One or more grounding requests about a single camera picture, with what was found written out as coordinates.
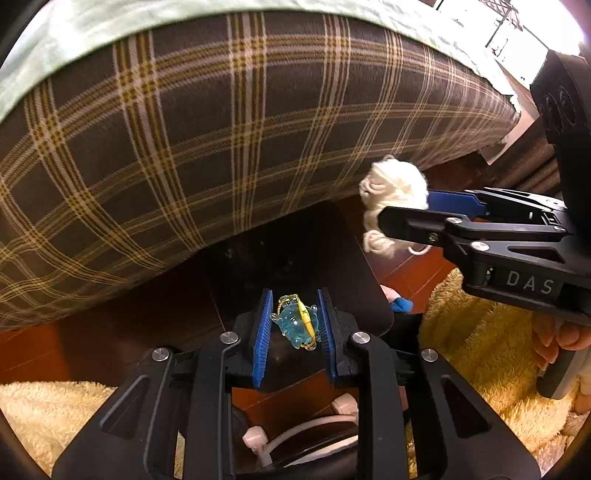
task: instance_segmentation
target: white fluffy toy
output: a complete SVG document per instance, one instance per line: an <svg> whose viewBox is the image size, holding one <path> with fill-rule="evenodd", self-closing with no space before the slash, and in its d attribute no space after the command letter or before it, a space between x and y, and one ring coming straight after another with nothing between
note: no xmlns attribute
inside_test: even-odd
<svg viewBox="0 0 591 480"><path fill-rule="evenodd" d="M363 249L392 258L396 250L408 247L414 255L425 254L429 247L415 252L412 242L385 236L378 226L378 215L385 207L406 207L426 210L427 181L412 163L386 155L372 163L367 176L359 183L359 195L367 211L363 215Z"/></svg>

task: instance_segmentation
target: blue gripper pad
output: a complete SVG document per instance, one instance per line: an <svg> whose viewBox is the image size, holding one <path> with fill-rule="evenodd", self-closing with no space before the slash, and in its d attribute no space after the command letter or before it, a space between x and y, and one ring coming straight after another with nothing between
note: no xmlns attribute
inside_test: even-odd
<svg viewBox="0 0 591 480"><path fill-rule="evenodd" d="M429 210L461 213L470 220L486 216L486 203L482 203L473 193L429 190L427 203L429 204Z"/></svg>
<svg viewBox="0 0 591 480"><path fill-rule="evenodd" d="M320 340L322 340L324 367L331 382L335 382L337 378L335 339L330 326L330 319L326 310L326 303L324 302L324 294L322 293L322 290L318 290L318 304L318 331L320 333Z"/></svg>
<svg viewBox="0 0 591 480"><path fill-rule="evenodd" d="M273 292L267 291L265 303L262 308L261 319L258 322L255 345L252 349L252 384L255 388L261 386L265 378L265 367L267 366L267 353L271 341L271 311L273 310Z"/></svg>

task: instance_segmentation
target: brown plaid blanket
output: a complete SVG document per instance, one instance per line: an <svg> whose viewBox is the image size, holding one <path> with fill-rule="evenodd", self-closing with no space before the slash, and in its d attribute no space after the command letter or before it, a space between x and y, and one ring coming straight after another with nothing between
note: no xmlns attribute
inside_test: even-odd
<svg viewBox="0 0 591 480"><path fill-rule="evenodd" d="M58 319L206 245L503 137L513 107L454 60L362 21L218 15L132 35L0 125L0 325Z"/></svg>

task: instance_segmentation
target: glass figurine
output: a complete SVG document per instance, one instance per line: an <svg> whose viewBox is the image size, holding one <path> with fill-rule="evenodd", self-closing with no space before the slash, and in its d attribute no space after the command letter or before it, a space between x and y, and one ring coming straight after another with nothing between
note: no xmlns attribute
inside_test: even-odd
<svg viewBox="0 0 591 480"><path fill-rule="evenodd" d="M294 348L314 350L320 341L316 305L306 307L296 294L282 296L271 318Z"/></svg>

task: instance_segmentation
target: white plug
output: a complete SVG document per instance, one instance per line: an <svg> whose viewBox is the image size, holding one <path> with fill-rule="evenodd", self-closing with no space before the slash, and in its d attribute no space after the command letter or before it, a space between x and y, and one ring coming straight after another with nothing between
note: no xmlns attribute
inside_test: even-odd
<svg viewBox="0 0 591 480"><path fill-rule="evenodd" d="M346 393L340 397L336 397L331 403L333 411L338 415L355 415L359 413L357 401L353 395Z"/></svg>
<svg viewBox="0 0 591 480"><path fill-rule="evenodd" d="M258 425L250 427L242 437L242 441L256 455L262 452L263 448L269 443L265 430Z"/></svg>

